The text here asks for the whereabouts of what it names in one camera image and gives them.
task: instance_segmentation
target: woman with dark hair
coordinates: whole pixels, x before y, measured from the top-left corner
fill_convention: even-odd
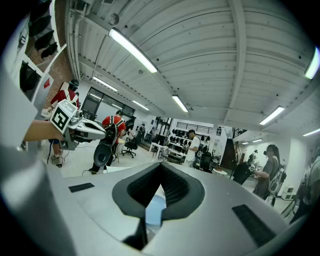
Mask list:
[[[273,144],[269,145],[263,154],[268,157],[268,161],[262,171],[254,171],[254,173],[259,177],[259,181],[256,184],[253,193],[263,200],[266,200],[269,196],[269,182],[279,171],[280,156],[279,149]]]

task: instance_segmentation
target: red shirt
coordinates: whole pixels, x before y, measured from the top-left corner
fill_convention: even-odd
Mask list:
[[[113,122],[116,124],[118,123],[119,121],[121,120],[121,118],[119,116],[115,116],[114,119],[113,119]],[[102,125],[103,127],[110,124],[110,116],[107,116],[103,121],[102,121]],[[120,124],[118,130],[119,130],[119,134],[118,134],[118,138],[116,138],[116,142],[118,144],[118,139],[120,137],[120,132],[122,130],[125,130],[126,129],[126,124],[125,122],[123,122],[122,124]]]
[[[70,100],[72,101],[76,95],[76,93],[73,90],[68,90]],[[57,92],[57,94],[53,97],[51,100],[51,105],[55,108],[58,102],[61,102],[67,98],[66,93],[64,90],[60,90]],[[76,107],[79,108],[79,98],[76,100]]]

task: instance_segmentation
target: light fixture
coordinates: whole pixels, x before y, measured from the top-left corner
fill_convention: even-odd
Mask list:
[[[145,106],[141,105],[140,103],[136,102],[135,100],[133,100],[132,102],[139,105],[141,108],[144,108],[145,110],[149,111],[149,108],[146,108]]]
[[[285,108],[282,106],[278,106],[275,111],[273,111],[270,115],[268,115],[265,119],[260,122],[260,125],[264,126],[266,123],[274,119],[277,115],[279,115]]]
[[[182,108],[184,112],[189,112],[178,95],[172,95],[172,98],[175,100],[176,103],[178,103],[178,105],[180,106],[180,108]]]
[[[96,97],[96,98],[99,99],[99,100],[101,100],[100,97],[98,97],[98,96],[96,96],[96,95],[94,95],[94,94],[92,94],[92,93],[90,93],[90,95],[93,96],[93,97]]]
[[[305,72],[305,76],[309,79],[314,78],[319,66],[320,66],[320,53],[319,53],[318,48],[316,47],[314,54],[313,54],[313,58],[311,60],[311,63]]]
[[[96,76],[93,77],[93,80],[96,80],[97,82],[103,84],[104,86],[109,87],[111,90],[113,90],[115,92],[118,91],[116,88],[112,87],[110,84],[107,84],[106,82],[102,81],[101,79],[99,79]]]
[[[122,45],[129,53],[131,53],[138,61],[142,63],[151,73],[158,71],[157,67],[151,60],[133,43],[129,38],[122,34],[118,29],[112,28],[109,31],[109,37]]]
[[[319,129],[316,129],[316,130],[314,130],[314,131],[308,132],[308,133],[304,134],[303,136],[309,136],[309,135],[311,135],[311,134],[315,134],[315,133],[318,133],[318,132],[320,132],[320,128],[319,128]]]
[[[119,106],[117,106],[117,105],[115,105],[115,104],[112,104],[112,106],[115,106],[116,108],[118,108],[118,109],[121,109],[121,110],[122,110],[122,107],[119,107]]]

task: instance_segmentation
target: brick wall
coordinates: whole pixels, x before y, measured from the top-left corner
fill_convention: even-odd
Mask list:
[[[65,34],[65,14],[66,14],[66,2],[65,0],[55,0],[55,24],[57,29],[57,35],[59,38],[59,44],[60,46],[63,46],[66,43],[66,34]],[[46,67],[49,64],[49,60],[53,59],[53,55],[48,56],[44,58],[44,60],[41,58],[41,53],[45,49],[41,49],[39,52],[36,49],[33,49],[35,45],[35,39],[29,38],[27,47],[26,47],[26,53],[29,54],[29,58],[36,64],[40,64],[42,62],[48,61],[48,63],[45,63],[41,66],[39,66],[39,69],[41,71],[45,71]],[[59,91],[60,86],[63,82],[69,82],[72,80],[73,74],[72,69],[70,65],[70,61],[68,58],[68,52],[67,48],[63,50],[62,53],[58,56],[58,58],[54,61],[50,71],[50,76],[54,79],[53,84],[50,87],[48,96],[45,101],[44,108],[48,108],[51,106],[51,99],[56,95],[56,93]]]

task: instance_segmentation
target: black office chair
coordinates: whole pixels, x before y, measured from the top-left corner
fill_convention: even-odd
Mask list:
[[[122,155],[124,156],[125,154],[130,154],[132,158],[134,158],[134,155],[136,156],[137,154],[132,152],[132,150],[136,150],[138,148],[138,145],[141,141],[142,138],[142,133],[138,132],[137,136],[134,137],[133,139],[129,139],[124,146],[129,149],[129,150],[122,150]]]

